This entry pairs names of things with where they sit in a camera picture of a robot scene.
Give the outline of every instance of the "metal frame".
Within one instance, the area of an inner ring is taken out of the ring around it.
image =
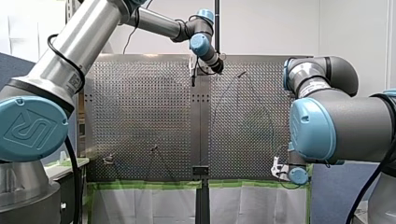
[[[253,67],[256,63],[276,63],[276,66],[279,67],[280,60],[287,60],[289,57],[287,56],[275,56],[275,57],[262,57],[262,56],[243,56],[243,58],[239,58],[239,56],[228,56],[229,60],[226,62],[231,63],[241,63],[243,69],[251,69],[250,65]],[[110,62],[115,61],[118,63],[128,63],[133,61],[139,61],[141,63],[162,63],[162,62],[170,62],[174,60],[182,60],[186,61],[186,79],[191,83],[191,78],[188,76],[188,60],[189,55],[101,55],[97,63],[101,62]],[[279,83],[282,81],[281,69],[279,69],[279,73],[276,72],[276,75],[279,75]],[[198,76],[195,80],[195,87],[191,87],[190,90],[190,102],[191,102],[191,169],[192,166],[202,166],[210,168],[210,156],[209,155],[209,144],[210,144],[210,129],[211,125],[211,117],[213,116],[212,108],[216,106],[217,102],[214,102],[214,84],[220,80],[217,78],[223,78],[222,76]],[[235,83],[238,89],[240,85],[244,83]],[[260,88],[261,83],[255,83],[255,87]],[[276,83],[276,87],[282,88],[281,84]],[[92,115],[94,113],[92,108],[92,101],[94,101],[93,94],[93,85],[92,85],[92,73],[87,75],[87,87],[86,91],[86,113],[87,115]],[[236,93],[237,95],[242,94],[242,96],[246,96],[246,93]],[[285,97],[291,102],[290,96],[284,92]],[[91,116],[86,116],[86,134],[87,134],[87,149],[94,147],[93,139],[89,136],[93,136],[92,125],[94,120],[92,120]],[[287,157],[286,150],[281,152],[282,158]],[[201,189],[197,190],[196,193],[196,224],[209,224],[210,223],[210,203],[209,203],[209,187],[208,187],[208,179],[216,178],[216,176],[210,175],[210,170],[208,171],[209,175],[196,175],[191,176],[195,180],[202,180],[203,185]]]

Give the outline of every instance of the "metal bracket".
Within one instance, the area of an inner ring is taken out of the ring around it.
[[[274,177],[281,180],[290,181],[288,178],[289,166],[285,164],[279,164],[279,157],[274,157],[273,167],[271,173]]]
[[[193,175],[209,175],[209,166],[192,166]]]

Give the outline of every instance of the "vertical metal pole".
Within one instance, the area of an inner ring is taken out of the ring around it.
[[[220,53],[220,0],[215,0],[215,49]]]
[[[210,127],[210,89],[211,78],[209,76],[198,76],[196,79],[195,103],[199,109],[199,163],[198,166],[209,164],[209,127]],[[208,175],[200,175],[202,188],[196,191],[196,219],[195,224],[210,224],[210,201]]]

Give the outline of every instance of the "pegboard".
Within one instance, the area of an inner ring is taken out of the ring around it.
[[[283,90],[288,57],[229,57],[211,83],[210,178],[273,179],[275,154],[286,159],[292,98]]]
[[[188,57],[107,57],[87,78],[89,179],[191,179]]]
[[[209,165],[210,178],[272,178],[276,149],[289,142],[288,57],[228,56],[224,74],[198,77],[195,89],[189,58],[99,57],[85,88],[89,181],[191,180],[197,162]],[[285,147],[278,153],[287,157]],[[103,161],[109,155],[113,164]]]

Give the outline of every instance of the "wire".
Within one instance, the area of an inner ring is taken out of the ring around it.
[[[177,20],[175,20],[175,21],[180,21],[181,23],[184,24],[184,33],[186,33],[187,38],[190,40],[190,39],[191,39],[191,34],[190,34],[190,31],[189,31],[189,27],[187,27],[187,23],[186,23],[185,21],[183,21],[183,20],[180,20],[180,19],[177,19]]]
[[[222,99],[224,98],[225,94],[226,94],[227,91],[231,88],[231,86],[233,85],[233,82],[236,81],[237,78],[240,78],[242,75],[244,75],[244,74],[246,74],[246,73],[247,73],[247,72],[244,71],[244,72],[242,72],[241,74],[238,74],[238,76],[235,76],[235,77],[230,81],[230,83],[227,85],[227,88],[224,90],[224,92],[221,94],[219,100],[216,102],[215,109],[213,110],[213,119],[211,120],[210,127],[213,128],[213,126],[214,126],[215,123],[216,123],[216,115],[217,115],[217,112],[218,112],[218,107],[219,107],[219,105],[221,104]],[[208,158],[209,158],[209,155],[205,156],[203,159],[201,159],[201,160],[199,161],[199,164],[202,165],[202,163],[203,163],[204,161],[206,161]]]
[[[73,223],[79,224],[79,211],[81,206],[81,197],[80,197],[80,178],[79,178],[79,171],[78,171],[78,163],[75,151],[73,146],[70,142],[69,136],[66,137],[64,140],[66,144],[67,153],[69,154],[70,161],[72,163],[72,170],[73,170],[73,178],[74,178],[74,189],[75,189],[75,210],[74,210],[74,217]]]
[[[260,102],[260,104],[262,105],[262,108],[264,109],[264,112],[267,114],[268,119],[269,119],[269,121],[270,121],[270,122],[269,122],[269,125],[270,125],[270,128],[271,128],[271,149],[272,149],[273,152],[274,152],[275,129],[274,129],[274,123],[273,123],[273,120],[272,120],[272,117],[271,117],[271,113],[270,113],[270,111],[267,109],[267,107],[265,107],[265,105],[262,103],[262,100],[259,98],[257,92],[254,90],[254,87],[253,87],[253,85],[251,84],[252,81],[251,81],[251,79],[250,79],[250,76],[247,76],[247,79],[249,80],[249,86],[250,86],[250,88],[251,88],[251,90],[252,90],[254,96],[255,96],[256,99]]]
[[[355,211],[359,206],[359,203],[361,202],[361,199],[363,198],[364,194],[366,193],[367,189],[370,188],[370,186],[374,183],[376,178],[379,176],[381,173],[382,169],[389,164],[391,161],[391,156],[394,154],[396,151],[396,135],[393,137],[393,141],[390,144],[390,148],[385,155],[384,159],[379,163],[379,165],[376,167],[375,171],[373,174],[370,176],[370,178],[367,180],[366,184],[364,184],[363,188],[361,189],[361,192],[358,194],[358,197],[356,198],[355,202],[353,203],[349,214],[346,219],[346,224],[350,224],[352,221],[352,218],[354,217]]]
[[[146,8],[149,8],[149,5],[151,5],[152,1],[153,1],[153,0],[150,0],[150,1],[148,2],[148,4],[146,5]]]
[[[76,93],[80,92],[84,86],[85,86],[85,76],[84,73],[81,71],[81,69],[75,64],[73,63],[71,60],[69,60],[68,58],[66,58],[59,50],[57,50],[55,47],[53,47],[52,45],[52,38],[56,37],[58,35],[50,35],[47,39],[47,43],[49,45],[49,48],[52,49],[52,51],[58,55],[59,57],[61,57],[63,60],[65,60],[67,63],[69,63],[74,69],[76,69],[78,71],[78,76],[79,79],[81,80],[81,83],[79,84],[79,87],[76,91]]]
[[[212,34],[214,33],[212,21],[210,21],[209,19],[207,19],[207,18],[205,18],[205,17],[198,16],[198,15],[192,15],[192,16],[190,16],[190,17],[189,17],[189,21],[191,21],[192,18],[199,18],[199,19],[205,21],[205,22],[207,23],[207,25],[210,27],[210,29],[212,29]]]
[[[148,4],[147,4],[147,6],[146,6],[146,8],[149,8],[149,6],[151,5],[152,2],[153,2],[153,0],[149,1]],[[122,51],[122,54],[125,54],[125,51],[126,51],[126,49],[128,48],[129,42],[131,41],[131,36],[134,34],[134,32],[136,32],[137,28],[139,27],[139,23],[140,23],[140,12],[139,12],[139,8],[140,8],[140,7],[137,7],[137,8],[134,10],[134,14],[135,14],[135,16],[134,16],[134,29],[132,30],[132,32],[131,32],[131,33],[129,34],[129,36],[128,36],[128,40],[127,40],[127,42],[126,42],[126,44],[125,44],[125,47],[124,47],[124,49],[123,49],[123,51]]]

